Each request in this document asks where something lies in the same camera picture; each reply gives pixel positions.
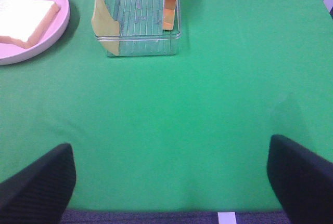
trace cheese slice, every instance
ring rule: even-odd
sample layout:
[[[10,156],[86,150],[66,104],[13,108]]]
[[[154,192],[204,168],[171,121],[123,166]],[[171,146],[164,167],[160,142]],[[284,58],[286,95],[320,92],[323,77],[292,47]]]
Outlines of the cheese slice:
[[[114,20],[104,0],[95,0],[92,26],[96,36],[119,36],[119,22]],[[119,55],[119,41],[101,41],[101,44],[114,55]]]
[[[0,0],[0,43],[36,45],[58,11],[53,1]]]

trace white bread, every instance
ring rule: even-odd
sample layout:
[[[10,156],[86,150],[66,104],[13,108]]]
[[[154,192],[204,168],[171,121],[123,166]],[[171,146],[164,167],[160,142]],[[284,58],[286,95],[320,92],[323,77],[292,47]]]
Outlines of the white bread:
[[[0,43],[36,45],[58,11],[53,1],[0,0]]]

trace green tablecloth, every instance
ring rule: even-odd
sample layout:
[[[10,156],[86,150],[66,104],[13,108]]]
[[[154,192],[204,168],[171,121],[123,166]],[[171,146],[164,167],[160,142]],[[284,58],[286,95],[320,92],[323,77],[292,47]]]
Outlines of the green tablecloth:
[[[62,38],[0,67],[0,181],[59,143],[70,207],[280,208],[270,135],[333,160],[333,22],[321,0],[181,0],[175,56],[107,58],[94,0],[70,0]]]

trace white label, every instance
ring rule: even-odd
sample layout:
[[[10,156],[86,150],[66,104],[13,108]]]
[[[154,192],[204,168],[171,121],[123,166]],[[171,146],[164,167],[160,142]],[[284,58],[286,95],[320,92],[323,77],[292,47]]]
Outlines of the white label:
[[[219,224],[237,224],[235,212],[218,213]]]

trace transparent box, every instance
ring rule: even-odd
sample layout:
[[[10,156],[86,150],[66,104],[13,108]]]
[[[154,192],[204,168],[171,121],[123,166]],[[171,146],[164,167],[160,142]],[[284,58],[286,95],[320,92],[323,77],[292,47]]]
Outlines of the transparent box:
[[[180,0],[176,2],[172,31],[162,29],[163,0],[104,0],[120,24],[119,36],[96,36],[98,41],[119,41],[119,56],[173,55],[181,35]],[[118,57],[109,51],[109,57]]]

